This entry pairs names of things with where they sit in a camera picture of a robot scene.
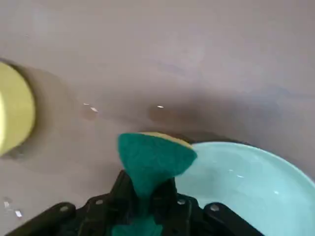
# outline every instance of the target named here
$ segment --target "light blue bowl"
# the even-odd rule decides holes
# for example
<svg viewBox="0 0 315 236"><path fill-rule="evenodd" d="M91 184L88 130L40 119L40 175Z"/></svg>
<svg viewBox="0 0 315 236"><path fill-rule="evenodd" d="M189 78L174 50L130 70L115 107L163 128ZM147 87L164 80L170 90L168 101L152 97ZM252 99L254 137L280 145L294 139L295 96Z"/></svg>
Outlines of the light blue bowl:
<svg viewBox="0 0 315 236"><path fill-rule="evenodd" d="M198 158L176 178L179 193L201 207L221 202L266 236L315 235L315 184L295 166L242 144L193 148Z"/></svg>

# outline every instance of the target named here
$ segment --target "scrub sponge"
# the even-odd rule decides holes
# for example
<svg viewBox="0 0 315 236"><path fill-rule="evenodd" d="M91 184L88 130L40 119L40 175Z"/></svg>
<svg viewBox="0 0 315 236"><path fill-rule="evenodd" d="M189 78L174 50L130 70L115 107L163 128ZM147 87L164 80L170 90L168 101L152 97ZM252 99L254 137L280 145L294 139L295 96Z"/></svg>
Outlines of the scrub sponge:
<svg viewBox="0 0 315 236"><path fill-rule="evenodd" d="M131 225L117 225L113 236L159 236L161 225L156 225L148 214L152 192L169 178L182 174L197 157L185 141L160 133L125 133L118 138L118 151L139 197L139 215Z"/></svg>

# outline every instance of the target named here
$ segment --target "water droplet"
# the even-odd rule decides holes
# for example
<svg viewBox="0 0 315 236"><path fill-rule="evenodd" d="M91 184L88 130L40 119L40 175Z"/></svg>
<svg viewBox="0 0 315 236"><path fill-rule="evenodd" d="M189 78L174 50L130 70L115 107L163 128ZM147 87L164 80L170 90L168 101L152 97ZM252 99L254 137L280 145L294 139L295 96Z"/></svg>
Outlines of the water droplet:
<svg viewBox="0 0 315 236"><path fill-rule="evenodd" d="M94 112L98 112L98 110L95 107L91 107L91 110Z"/></svg>
<svg viewBox="0 0 315 236"><path fill-rule="evenodd" d="M15 210L15 214L18 218L22 218L22 212L20 210Z"/></svg>
<svg viewBox="0 0 315 236"><path fill-rule="evenodd" d="M83 103L82 116L87 120L94 120L97 117L98 110L89 103Z"/></svg>
<svg viewBox="0 0 315 236"><path fill-rule="evenodd" d="M11 203L12 203L12 200L11 200L10 198L8 198L8 197L4 197L4 198L3 198L3 205L4 205L4 208L5 208L6 210L10 210L10 208L11 208Z"/></svg>

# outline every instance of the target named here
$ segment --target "wet spot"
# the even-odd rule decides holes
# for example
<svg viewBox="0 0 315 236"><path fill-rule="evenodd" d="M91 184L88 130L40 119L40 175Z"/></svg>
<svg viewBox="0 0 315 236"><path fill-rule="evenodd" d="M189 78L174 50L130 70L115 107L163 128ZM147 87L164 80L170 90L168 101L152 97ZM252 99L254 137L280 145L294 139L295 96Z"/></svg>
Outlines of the wet spot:
<svg viewBox="0 0 315 236"><path fill-rule="evenodd" d="M268 85L259 91L253 92L257 96L261 96L267 100L277 101L280 98L287 99L315 99L313 94L305 94L296 91L290 91L287 88L278 85Z"/></svg>
<svg viewBox="0 0 315 236"><path fill-rule="evenodd" d="M183 125L196 120L195 112L192 110L162 105L151 106L148 109L148 117L151 121L164 125Z"/></svg>
<svg viewBox="0 0 315 236"><path fill-rule="evenodd" d="M36 173L62 173L77 161L82 149L72 140L80 139L81 106L62 78L37 68L14 65L29 83L36 104L36 122L23 144L8 153L23 168Z"/></svg>
<svg viewBox="0 0 315 236"><path fill-rule="evenodd" d="M186 140L189 140L190 143L202 143L202 142L232 142L250 145L241 140L236 140L225 135L209 132L209 131L183 131L181 132L183 137L186 137Z"/></svg>
<svg viewBox="0 0 315 236"><path fill-rule="evenodd" d="M88 103L82 105L82 117L87 120L95 120L98 114L98 110Z"/></svg>
<svg viewBox="0 0 315 236"><path fill-rule="evenodd" d="M25 143L15 147L14 149L10 150L9 152L5 153L2 158L3 159L12 159L12 160L21 160L24 158L24 147L26 146Z"/></svg>
<svg viewBox="0 0 315 236"><path fill-rule="evenodd" d="M4 197L3 198L3 206L4 206L4 209L6 211L9 211L9 210L12 210L11 209L11 205L12 205L12 200L8 197Z"/></svg>
<svg viewBox="0 0 315 236"><path fill-rule="evenodd" d="M150 60L153 65L155 65L159 70L165 71L171 74L185 76L186 71L177 65L168 64L158 60Z"/></svg>

